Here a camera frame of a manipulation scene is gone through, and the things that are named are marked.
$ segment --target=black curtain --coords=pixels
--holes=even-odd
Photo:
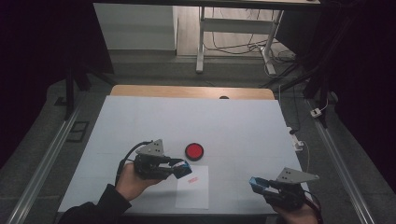
[[[0,3],[0,164],[25,136],[47,88],[66,72],[113,73],[93,5],[84,0]]]
[[[335,54],[330,82],[339,118],[394,191],[395,11],[392,1],[366,2]]]

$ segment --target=white tabletop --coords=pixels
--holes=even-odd
[[[278,101],[107,96],[59,212],[97,203],[126,153],[157,139],[172,158],[185,159],[190,143],[204,147],[204,157],[190,164],[208,168],[208,208],[176,207],[177,180],[170,176],[133,200],[127,213],[273,214],[249,179],[301,170]]]

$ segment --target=hand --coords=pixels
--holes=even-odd
[[[129,202],[139,196],[149,186],[160,182],[161,180],[157,179],[144,180],[140,178],[134,171],[134,164],[131,162],[124,165],[116,191]]]
[[[314,210],[306,203],[302,208],[296,211],[288,212],[282,208],[273,206],[274,211],[278,212],[285,218],[288,224],[318,224]]]

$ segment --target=black sleeve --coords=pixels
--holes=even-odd
[[[114,186],[108,184],[97,205],[84,203],[72,207],[62,215],[59,224],[116,223],[130,207],[129,202],[115,190]]]

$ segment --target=red disk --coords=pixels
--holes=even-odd
[[[186,147],[186,157],[190,161],[198,161],[204,156],[204,148],[198,143],[191,143]]]

